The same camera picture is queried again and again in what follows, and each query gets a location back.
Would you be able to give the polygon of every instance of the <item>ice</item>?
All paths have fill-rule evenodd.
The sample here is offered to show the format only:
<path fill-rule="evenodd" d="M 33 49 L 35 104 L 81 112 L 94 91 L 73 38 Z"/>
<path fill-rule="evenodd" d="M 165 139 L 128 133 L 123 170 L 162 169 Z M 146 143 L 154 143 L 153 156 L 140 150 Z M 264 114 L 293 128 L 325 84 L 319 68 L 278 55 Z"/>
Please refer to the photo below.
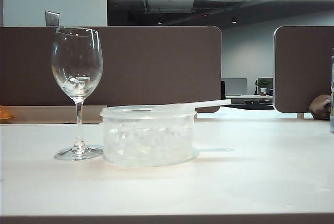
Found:
<path fill-rule="evenodd" d="M 139 128 L 138 122 L 122 122 L 108 129 L 105 156 L 117 164 L 134 167 L 161 166 L 178 163 L 192 154 L 192 126 Z"/>
<path fill-rule="evenodd" d="M 86 82 L 89 82 L 89 81 L 90 81 L 90 77 L 69 76 L 63 83 L 62 87 L 68 91 L 83 90 L 86 85 Z"/>
<path fill-rule="evenodd" d="M 84 82 L 90 82 L 90 77 L 88 76 L 82 76 L 82 77 L 75 77 L 78 80 L 82 80 Z"/>

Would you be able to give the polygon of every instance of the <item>brown bag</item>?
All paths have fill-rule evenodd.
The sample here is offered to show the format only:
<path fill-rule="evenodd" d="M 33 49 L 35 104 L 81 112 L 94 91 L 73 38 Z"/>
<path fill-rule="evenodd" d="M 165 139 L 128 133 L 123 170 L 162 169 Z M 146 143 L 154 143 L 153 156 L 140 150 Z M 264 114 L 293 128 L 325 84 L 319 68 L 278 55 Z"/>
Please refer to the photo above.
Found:
<path fill-rule="evenodd" d="M 308 109 L 316 120 L 330 119 L 330 95 L 319 95 L 311 102 Z"/>

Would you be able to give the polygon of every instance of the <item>glass stem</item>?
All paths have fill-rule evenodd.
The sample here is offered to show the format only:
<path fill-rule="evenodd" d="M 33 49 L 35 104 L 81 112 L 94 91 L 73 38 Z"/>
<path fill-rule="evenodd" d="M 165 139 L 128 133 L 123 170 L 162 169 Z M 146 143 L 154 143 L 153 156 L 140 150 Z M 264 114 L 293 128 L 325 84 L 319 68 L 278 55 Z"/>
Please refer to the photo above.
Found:
<path fill-rule="evenodd" d="M 82 138 L 82 105 L 83 101 L 76 101 L 75 108 L 77 110 L 77 124 L 76 124 L 76 136 L 74 146 L 77 148 L 83 147 L 85 145 Z"/>

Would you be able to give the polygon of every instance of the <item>potted plant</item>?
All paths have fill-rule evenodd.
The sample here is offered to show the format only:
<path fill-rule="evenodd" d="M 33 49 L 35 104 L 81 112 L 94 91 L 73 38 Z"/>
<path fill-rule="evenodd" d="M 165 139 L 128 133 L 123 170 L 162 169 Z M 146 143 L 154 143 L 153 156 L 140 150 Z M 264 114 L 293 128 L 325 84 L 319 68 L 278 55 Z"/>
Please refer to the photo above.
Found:
<path fill-rule="evenodd" d="M 258 86 L 258 88 L 260 88 L 262 96 L 267 95 L 267 86 L 269 84 L 270 82 L 266 78 L 258 78 L 255 81 L 255 86 Z"/>

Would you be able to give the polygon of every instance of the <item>water bottle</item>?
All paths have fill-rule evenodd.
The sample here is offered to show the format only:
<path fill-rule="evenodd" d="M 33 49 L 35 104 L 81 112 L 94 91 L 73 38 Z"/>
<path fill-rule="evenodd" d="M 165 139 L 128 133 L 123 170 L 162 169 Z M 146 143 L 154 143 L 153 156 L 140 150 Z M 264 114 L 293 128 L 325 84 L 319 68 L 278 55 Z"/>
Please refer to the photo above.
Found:
<path fill-rule="evenodd" d="M 332 74 L 331 74 L 331 83 L 330 83 L 330 132 L 334 133 L 334 48 L 332 49 L 332 56 L 331 56 L 331 62 L 332 62 Z"/>

